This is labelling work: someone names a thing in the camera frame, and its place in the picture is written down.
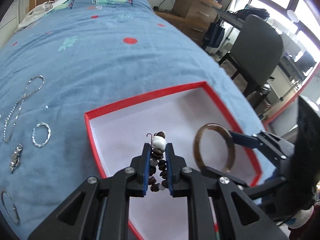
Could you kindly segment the blue gloved right hand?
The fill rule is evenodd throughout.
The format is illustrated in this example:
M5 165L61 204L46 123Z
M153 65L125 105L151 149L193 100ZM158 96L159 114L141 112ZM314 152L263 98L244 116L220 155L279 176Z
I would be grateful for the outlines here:
M316 212L316 208L319 207L319 201L317 201L314 206L308 210L299 210L291 219L289 219L285 224L290 229L298 229L304 226L310 221L312 216Z

